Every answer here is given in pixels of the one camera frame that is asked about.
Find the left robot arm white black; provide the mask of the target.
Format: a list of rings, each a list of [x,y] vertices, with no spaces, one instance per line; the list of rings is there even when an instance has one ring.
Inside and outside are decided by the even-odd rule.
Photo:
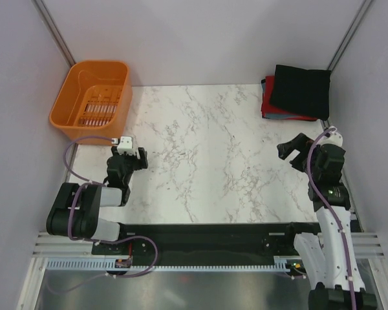
[[[50,235],[106,242],[115,254],[128,249],[129,239],[120,233],[120,224],[101,218],[100,209],[127,204],[133,172],[148,168],[147,152],[143,147],[134,154],[119,153],[117,147],[111,151],[107,176],[101,185],[62,183],[46,221]]]

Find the black t shirt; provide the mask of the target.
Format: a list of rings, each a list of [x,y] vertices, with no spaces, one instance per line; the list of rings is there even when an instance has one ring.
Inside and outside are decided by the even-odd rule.
[[[270,104],[323,121],[329,118],[331,71],[277,65]]]

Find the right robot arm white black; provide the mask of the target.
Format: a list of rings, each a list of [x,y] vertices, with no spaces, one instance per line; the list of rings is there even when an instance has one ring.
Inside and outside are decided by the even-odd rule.
[[[345,163],[343,137],[329,127],[316,139],[303,133],[277,146],[285,160],[298,155],[291,166],[308,176],[308,196],[313,203],[321,233],[291,232],[283,238],[290,254],[299,254],[311,290],[309,309],[377,309],[358,270],[350,230],[350,196],[341,181]]]

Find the orange plastic basket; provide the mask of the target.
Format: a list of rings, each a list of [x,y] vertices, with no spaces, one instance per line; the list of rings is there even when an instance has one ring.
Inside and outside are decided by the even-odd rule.
[[[130,71],[122,61],[88,60],[67,74],[49,114],[51,125],[84,145],[110,145],[125,129],[133,90]]]

